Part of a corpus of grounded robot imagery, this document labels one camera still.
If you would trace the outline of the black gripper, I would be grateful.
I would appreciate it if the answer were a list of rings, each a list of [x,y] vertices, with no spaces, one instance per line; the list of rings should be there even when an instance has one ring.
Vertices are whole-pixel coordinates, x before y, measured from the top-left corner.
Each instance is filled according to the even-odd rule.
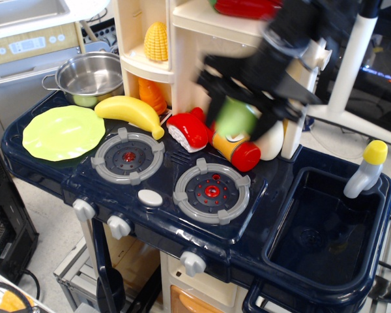
[[[217,120],[227,95],[260,111],[261,115],[250,132],[253,142],[278,121],[298,122],[307,104],[321,104],[323,101],[287,73],[292,60],[292,57],[279,53],[255,53],[242,58],[206,55],[203,65],[218,72],[218,75],[211,74],[204,68],[197,78],[197,83],[208,91],[210,97],[206,125],[211,127]]]

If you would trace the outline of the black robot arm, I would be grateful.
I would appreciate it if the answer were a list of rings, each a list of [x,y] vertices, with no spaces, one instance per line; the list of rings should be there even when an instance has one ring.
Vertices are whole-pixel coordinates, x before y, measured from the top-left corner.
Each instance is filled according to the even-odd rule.
[[[290,103],[322,101],[286,72],[301,59],[312,41],[349,34],[358,1],[284,1],[276,17],[262,29],[256,50],[245,57],[206,55],[197,83],[210,96],[205,124],[222,136],[240,134],[259,139],[278,121],[297,122],[302,110]]]

